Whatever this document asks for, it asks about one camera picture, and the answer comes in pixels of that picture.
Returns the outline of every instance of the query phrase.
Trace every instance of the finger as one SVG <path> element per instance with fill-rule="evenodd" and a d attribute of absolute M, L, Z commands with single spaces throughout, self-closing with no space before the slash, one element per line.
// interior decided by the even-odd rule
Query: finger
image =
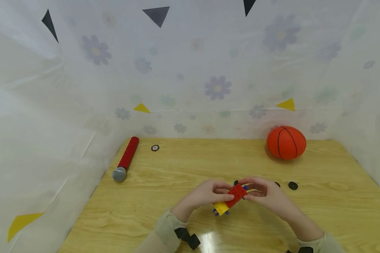
<path fill-rule="evenodd" d="M 232 186 L 228 183 L 223 182 L 223 181 L 215 181 L 214 182 L 214 189 L 216 189 L 216 188 L 230 190 L 232 188 Z"/>
<path fill-rule="evenodd" d="M 251 176 L 251 177 L 247 177 L 247 178 L 239 180 L 238 183 L 240 184 L 255 183 L 255 184 L 259 184 L 260 186 L 267 186 L 270 182 L 267 181 L 266 179 L 263 179 L 257 176 Z"/>
<path fill-rule="evenodd" d="M 264 197 L 258 197 L 251 194 L 245 195 L 243 198 L 255 203 L 262 203 L 265 200 Z"/>
<path fill-rule="evenodd" d="M 265 192 L 258 192 L 258 191 L 248 192 L 248 195 L 253 195 L 256 197 L 265 197 L 266 196 Z"/>
<path fill-rule="evenodd" d="M 226 190 L 226 189 L 216 188 L 216 189 L 214 189 L 213 192 L 214 192 L 214 193 L 217 193 L 217 194 L 226 194 L 226 193 L 228 192 L 228 190 Z"/>
<path fill-rule="evenodd" d="M 213 203 L 220 202 L 220 201 L 230 201 L 233 200 L 234 196 L 231 194 L 215 194 Z"/>
<path fill-rule="evenodd" d="M 260 184 L 257 184 L 257 183 L 251 183 L 251 184 L 248 184 L 247 185 L 247 189 L 248 190 L 258 190 L 258 191 L 261 191 L 261 192 L 265 192 L 266 191 L 266 187 L 265 186 L 262 186 Z"/>

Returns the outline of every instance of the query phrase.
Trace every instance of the microphone head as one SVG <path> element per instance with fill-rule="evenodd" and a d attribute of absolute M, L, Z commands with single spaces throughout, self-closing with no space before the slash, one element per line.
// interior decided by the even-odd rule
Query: microphone head
<path fill-rule="evenodd" d="M 112 177 L 115 182 L 122 182 L 127 178 L 127 171 L 123 167 L 118 167 L 113 171 Z"/>

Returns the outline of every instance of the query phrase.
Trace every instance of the black triangle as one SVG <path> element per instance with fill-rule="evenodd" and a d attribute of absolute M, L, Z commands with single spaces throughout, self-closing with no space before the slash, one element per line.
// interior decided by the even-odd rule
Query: black triangle
<path fill-rule="evenodd" d="M 168 7 L 146 9 L 143 11 L 149 16 L 149 18 L 152 19 L 153 22 L 155 22 L 155 24 L 157 24 L 159 27 L 162 27 L 163 21 L 166 18 L 169 8 L 170 7 L 168 6 Z"/>
<path fill-rule="evenodd" d="M 44 23 L 44 25 L 46 27 L 48 27 L 49 31 L 51 31 L 51 33 L 55 37 L 56 41 L 58 41 L 58 38 L 56 37 L 55 28 L 53 27 L 51 14 L 49 14 L 49 10 L 46 11 L 44 18 L 42 19 L 42 22 Z"/>
<path fill-rule="evenodd" d="M 255 2 L 256 0 L 243 0 L 243 6 L 245 7 L 245 16 L 248 16 L 248 13 Z"/>

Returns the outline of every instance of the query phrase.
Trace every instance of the toy microphone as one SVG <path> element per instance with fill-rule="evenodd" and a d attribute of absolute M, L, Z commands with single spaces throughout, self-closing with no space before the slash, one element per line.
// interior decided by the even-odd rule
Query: toy microphone
<path fill-rule="evenodd" d="M 139 138 L 132 137 L 128 143 L 128 146 L 121 157 L 120 162 L 116 170 L 113 171 L 112 177 L 115 182 L 122 182 L 127 178 L 127 171 L 129 165 L 131 164 L 132 158 L 134 157 L 135 151 L 137 150 L 139 144 Z"/>

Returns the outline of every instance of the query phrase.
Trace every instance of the left hand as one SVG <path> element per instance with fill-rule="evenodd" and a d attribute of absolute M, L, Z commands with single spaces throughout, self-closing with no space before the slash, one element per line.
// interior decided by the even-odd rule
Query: left hand
<path fill-rule="evenodd" d="M 234 196 L 227 194 L 231 188 L 231 185 L 219 180 L 209 179 L 204 181 L 180 200 L 171 209 L 171 213 L 180 221 L 187 222 L 191 213 L 201 206 L 233 200 Z"/>

